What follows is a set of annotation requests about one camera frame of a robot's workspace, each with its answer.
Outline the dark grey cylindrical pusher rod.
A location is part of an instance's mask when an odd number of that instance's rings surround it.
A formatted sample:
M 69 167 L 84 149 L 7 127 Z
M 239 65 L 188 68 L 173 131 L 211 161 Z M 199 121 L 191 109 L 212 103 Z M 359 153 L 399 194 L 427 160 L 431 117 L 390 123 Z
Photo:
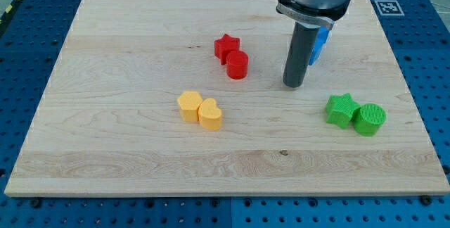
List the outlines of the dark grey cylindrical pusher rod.
M 302 85 L 318 33 L 318 27 L 308 28 L 295 23 L 283 72 L 285 86 L 298 88 Z

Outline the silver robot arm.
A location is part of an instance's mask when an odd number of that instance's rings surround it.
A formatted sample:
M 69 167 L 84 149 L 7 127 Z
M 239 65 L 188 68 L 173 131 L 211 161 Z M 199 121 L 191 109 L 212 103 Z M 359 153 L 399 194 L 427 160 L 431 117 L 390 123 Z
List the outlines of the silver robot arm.
M 302 85 L 307 67 L 319 57 L 335 22 L 351 0 L 278 0 L 276 11 L 295 21 L 283 72 L 287 87 Z

